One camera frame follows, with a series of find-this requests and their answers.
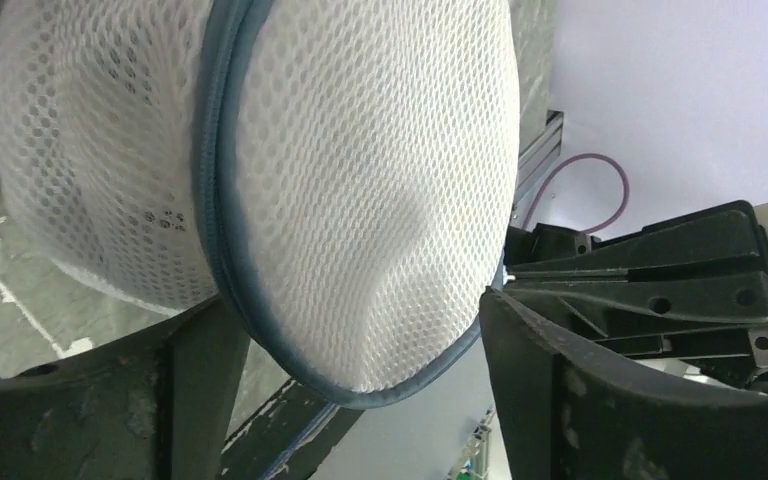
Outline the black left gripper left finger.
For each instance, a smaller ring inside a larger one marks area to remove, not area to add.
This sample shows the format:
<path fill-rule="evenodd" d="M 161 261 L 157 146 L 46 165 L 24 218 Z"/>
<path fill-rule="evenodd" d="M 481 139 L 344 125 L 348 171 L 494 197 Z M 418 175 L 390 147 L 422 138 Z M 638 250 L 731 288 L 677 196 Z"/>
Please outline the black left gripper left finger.
<path fill-rule="evenodd" d="M 0 479 L 212 479 L 249 347 L 213 300 L 0 377 Z"/>

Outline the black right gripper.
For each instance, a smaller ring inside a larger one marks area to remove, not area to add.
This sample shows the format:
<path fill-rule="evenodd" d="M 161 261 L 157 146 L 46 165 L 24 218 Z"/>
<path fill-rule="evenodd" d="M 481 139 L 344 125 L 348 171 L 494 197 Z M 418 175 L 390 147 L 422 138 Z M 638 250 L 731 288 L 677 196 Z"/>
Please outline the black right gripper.
<path fill-rule="evenodd" d="M 733 201 L 609 240 L 510 227 L 504 264 L 507 294 L 561 327 L 768 394 L 768 329 L 755 330 L 768 327 L 768 203 Z"/>

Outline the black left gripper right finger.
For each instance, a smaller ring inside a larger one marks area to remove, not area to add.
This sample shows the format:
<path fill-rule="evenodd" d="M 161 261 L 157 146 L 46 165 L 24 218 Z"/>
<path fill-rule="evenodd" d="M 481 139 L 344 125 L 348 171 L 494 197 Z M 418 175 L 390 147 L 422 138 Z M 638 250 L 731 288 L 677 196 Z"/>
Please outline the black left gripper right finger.
<path fill-rule="evenodd" d="M 504 292 L 480 328 L 515 479 L 768 479 L 768 395 L 629 360 Z"/>

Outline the white mesh blue-zip laundry bag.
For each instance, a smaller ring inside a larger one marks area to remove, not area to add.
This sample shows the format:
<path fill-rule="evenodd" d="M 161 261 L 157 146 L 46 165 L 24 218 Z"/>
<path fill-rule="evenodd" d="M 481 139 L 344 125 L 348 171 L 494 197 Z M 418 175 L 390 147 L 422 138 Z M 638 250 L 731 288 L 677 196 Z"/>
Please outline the white mesh blue-zip laundry bag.
<path fill-rule="evenodd" d="M 415 394 L 501 282 L 519 147 L 505 1 L 8 1 L 0 180 L 65 273 L 221 294 L 330 402 Z"/>

